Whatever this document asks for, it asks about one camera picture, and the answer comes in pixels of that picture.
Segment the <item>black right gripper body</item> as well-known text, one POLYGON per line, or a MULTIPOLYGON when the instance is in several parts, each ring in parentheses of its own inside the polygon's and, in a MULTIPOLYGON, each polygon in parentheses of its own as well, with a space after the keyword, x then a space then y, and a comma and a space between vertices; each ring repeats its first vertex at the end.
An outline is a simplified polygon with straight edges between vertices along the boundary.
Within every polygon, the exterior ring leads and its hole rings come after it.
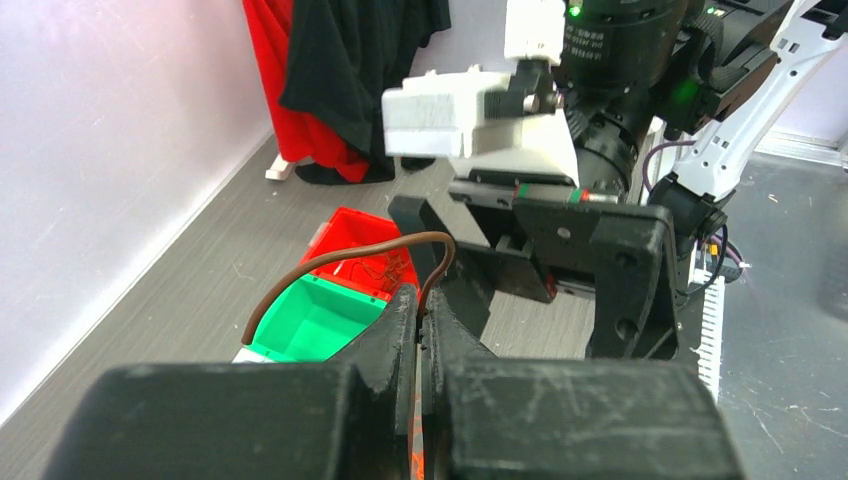
POLYGON ((482 334, 496 292, 546 304, 560 293, 593 295, 589 356, 677 355, 676 242, 668 209, 540 176, 521 181, 483 173, 453 181, 448 191, 486 239, 457 243, 441 286, 474 336, 482 334))

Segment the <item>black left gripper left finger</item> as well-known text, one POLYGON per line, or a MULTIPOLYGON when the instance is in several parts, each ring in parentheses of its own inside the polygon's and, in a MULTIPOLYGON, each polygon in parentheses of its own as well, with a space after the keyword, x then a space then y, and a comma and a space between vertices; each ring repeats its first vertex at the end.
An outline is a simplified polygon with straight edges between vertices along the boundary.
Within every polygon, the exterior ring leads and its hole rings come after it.
POLYGON ((137 364, 101 375, 47 479, 406 479, 418 295, 320 363, 137 364))

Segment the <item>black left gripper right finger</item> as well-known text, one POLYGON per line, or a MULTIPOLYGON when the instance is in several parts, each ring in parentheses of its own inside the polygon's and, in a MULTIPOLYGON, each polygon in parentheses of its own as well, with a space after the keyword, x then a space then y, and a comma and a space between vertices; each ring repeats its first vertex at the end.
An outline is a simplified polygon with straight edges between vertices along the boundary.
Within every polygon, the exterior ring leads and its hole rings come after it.
POLYGON ((742 479, 712 394, 677 362, 499 357, 445 295, 423 321, 427 479, 742 479))

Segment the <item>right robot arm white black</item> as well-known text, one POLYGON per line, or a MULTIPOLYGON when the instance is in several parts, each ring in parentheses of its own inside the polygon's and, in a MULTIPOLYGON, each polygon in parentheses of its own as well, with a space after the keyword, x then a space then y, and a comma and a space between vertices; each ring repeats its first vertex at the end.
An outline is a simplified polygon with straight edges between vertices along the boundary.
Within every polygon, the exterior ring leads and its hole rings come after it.
POLYGON ((480 336, 496 292, 588 293, 591 357, 692 360, 719 344, 695 249, 727 232, 748 155, 847 42, 843 1, 511 1, 513 72, 429 72, 382 98, 398 155, 444 158, 485 243, 458 243, 421 328, 480 336))

